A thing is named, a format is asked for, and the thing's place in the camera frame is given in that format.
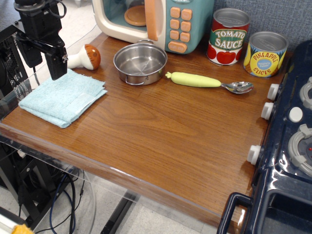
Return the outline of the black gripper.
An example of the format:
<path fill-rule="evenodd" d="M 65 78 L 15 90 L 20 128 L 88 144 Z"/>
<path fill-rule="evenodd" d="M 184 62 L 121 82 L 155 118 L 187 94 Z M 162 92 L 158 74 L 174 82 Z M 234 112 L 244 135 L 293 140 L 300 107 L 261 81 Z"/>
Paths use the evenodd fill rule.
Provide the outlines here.
<path fill-rule="evenodd" d="M 42 63 L 45 55 L 52 80 L 67 73 L 67 52 L 59 32 L 62 29 L 57 2 L 15 2 L 23 30 L 18 45 L 29 67 Z"/>

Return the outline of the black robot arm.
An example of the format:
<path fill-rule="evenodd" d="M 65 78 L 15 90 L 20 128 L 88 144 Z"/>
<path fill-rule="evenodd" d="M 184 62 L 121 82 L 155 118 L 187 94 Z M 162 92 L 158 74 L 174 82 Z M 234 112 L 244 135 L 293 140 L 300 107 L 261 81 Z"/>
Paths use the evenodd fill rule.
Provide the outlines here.
<path fill-rule="evenodd" d="M 20 52 L 30 68 L 42 63 L 45 55 L 48 69 L 53 80 L 67 73 L 67 52 L 63 39 L 59 36 L 62 29 L 59 14 L 60 0 L 16 0 L 14 8 L 20 15 L 22 28 L 17 32 L 16 40 Z"/>

